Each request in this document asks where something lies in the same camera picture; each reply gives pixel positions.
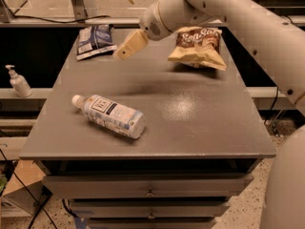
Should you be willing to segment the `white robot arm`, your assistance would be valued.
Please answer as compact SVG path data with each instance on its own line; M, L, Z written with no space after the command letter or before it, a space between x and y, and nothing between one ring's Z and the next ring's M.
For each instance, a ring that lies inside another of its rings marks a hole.
M199 18L220 20L305 115L305 31L252 0L159 0L114 53L126 59ZM279 149L269 174L259 229L305 229L305 126Z

